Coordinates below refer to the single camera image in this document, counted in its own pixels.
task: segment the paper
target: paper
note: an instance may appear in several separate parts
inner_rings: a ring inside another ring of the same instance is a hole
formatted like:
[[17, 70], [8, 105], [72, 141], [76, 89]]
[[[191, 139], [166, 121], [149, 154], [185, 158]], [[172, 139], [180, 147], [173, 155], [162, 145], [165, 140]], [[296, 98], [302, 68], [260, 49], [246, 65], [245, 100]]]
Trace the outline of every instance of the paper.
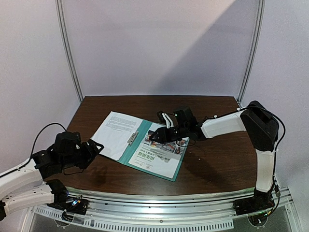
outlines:
[[101, 155], [118, 161], [141, 122], [137, 117], [110, 112], [91, 139], [104, 145]]
[[144, 170], [159, 174], [168, 178], [173, 178], [178, 164], [185, 153], [188, 145], [188, 138], [178, 142], [160, 144], [150, 141], [150, 135], [162, 125], [152, 124], [146, 133], [143, 141], [131, 157], [129, 164]]

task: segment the white backdrop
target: white backdrop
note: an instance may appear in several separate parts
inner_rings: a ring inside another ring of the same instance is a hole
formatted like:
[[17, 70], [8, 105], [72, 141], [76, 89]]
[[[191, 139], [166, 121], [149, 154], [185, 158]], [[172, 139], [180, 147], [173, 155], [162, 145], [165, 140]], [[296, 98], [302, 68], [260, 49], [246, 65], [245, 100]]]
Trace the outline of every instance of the white backdrop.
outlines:
[[[55, 1], [6, 0], [0, 7], [0, 173], [30, 156], [35, 136], [51, 122], [68, 126], [79, 101], [70, 77]], [[38, 139], [46, 149], [62, 129]], [[0, 232], [20, 231], [25, 211], [0, 222]]]
[[266, 1], [253, 69], [242, 105], [260, 101], [286, 124], [277, 176], [288, 186], [309, 231], [309, 1]]
[[237, 96], [258, 0], [65, 0], [84, 95]]

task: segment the metal clip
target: metal clip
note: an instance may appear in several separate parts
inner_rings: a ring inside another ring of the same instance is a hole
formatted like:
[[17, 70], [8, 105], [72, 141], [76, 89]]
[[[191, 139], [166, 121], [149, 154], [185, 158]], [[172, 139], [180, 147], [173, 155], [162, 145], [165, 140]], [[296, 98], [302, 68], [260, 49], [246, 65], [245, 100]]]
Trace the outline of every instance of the metal clip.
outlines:
[[137, 130], [135, 133], [133, 133], [133, 134], [131, 135], [131, 137], [130, 137], [129, 140], [127, 141], [127, 143], [129, 143], [129, 146], [132, 145], [132, 143], [134, 142], [134, 140], [136, 139], [136, 137], [137, 137], [138, 134], [139, 134], [139, 132], [138, 132], [138, 130]]

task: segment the wooden tabletop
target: wooden tabletop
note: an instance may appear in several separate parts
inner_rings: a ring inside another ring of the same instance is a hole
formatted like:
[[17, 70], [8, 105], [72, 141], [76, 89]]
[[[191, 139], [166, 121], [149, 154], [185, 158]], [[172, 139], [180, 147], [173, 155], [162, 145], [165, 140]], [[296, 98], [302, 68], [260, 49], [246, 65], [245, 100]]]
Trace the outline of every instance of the wooden tabletop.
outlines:
[[[156, 112], [172, 113], [188, 105], [197, 120], [221, 115], [238, 105], [233, 97], [213, 96], [104, 96], [85, 97], [68, 131], [78, 131], [86, 141], [96, 132], [110, 111], [152, 122]], [[184, 195], [235, 191], [254, 187], [256, 154], [246, 132], [236, 132], [197, 142], [188, 147], [175, 182], [168, 181], [97, 156], [82, 173], [52, 176], [66, 186], [101, 192], [138, 195]]]

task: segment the vertical metal post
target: vertical metal post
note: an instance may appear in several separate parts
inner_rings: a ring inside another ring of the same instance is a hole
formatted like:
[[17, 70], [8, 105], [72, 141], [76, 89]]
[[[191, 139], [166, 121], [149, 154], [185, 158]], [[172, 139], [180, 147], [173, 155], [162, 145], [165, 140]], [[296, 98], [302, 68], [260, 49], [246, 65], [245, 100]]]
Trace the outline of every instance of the vertical metal post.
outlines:
[[78, 99], [79, 99], [80, 102], [82, 102], [84, 97], [83, 97], [81, 86], [79, 84], [78, 76], [77, 76], [77, 73], [76, 73], [76, 69], [75, 69], [75, 66], [74, 66], [73, 57], [72, 57], [72, 53], [71, 53], [71, 49], [70, 49], [70, 43], [69, 43], [69, 40], [68, 40], [68, 34], [67, 34], [67, 29], [66, 29], [66, 24], [65, 24], [65, 20], [64, 20], [64, 14], [63, 14], [62, 0], [56, 0], [56, 10], [57, 10], [57, 15], [58, 15], [58, 21], [59, 21], [59, 26], [60, 26], [62, 42], [63, 42], [64, 50], [65, 50], [65, 53], [66, 53], [66, 57], [67, 57], [67, 60], [68, 60], [69, 70], [70, 70], [70, 73], [71, 73], [71, 77], [72, 77], [72, 80], [73, 80], [73, 83], [74, 83], [74, 87], [75, 87]]
[[245, 95], [249, 76], [250, 76], [251, 69], [252, 69], [252, 66], [253, 66], [254, 56], [255, 56], [255, 53], [256, 53], [256, 49], [257, 49], [257, 43], [258, 43], [260, 32], [261, 32], [264, 6], [265, 6], [265, 0], [260, 0], [259, 8], [258, 8], [258, 11], [257, 11], [257, 16], [256, 16], [256, 20], [255, 20], [254, 33], [253, 33], [253, 38], [252, 38], [252, 43], [251, 43], [251, 48], [250, 48], [250, 56], [249, 56], [249, 60], [248, 60], [247, 68], [246, 68], [246, 73], [245, 73], [243, 82], [242, 82], [241, 87], [240, 87], [240, 91], [239, 91], [237, 99], [236, 99], [239, 104], [241, 104], [243, 97]]

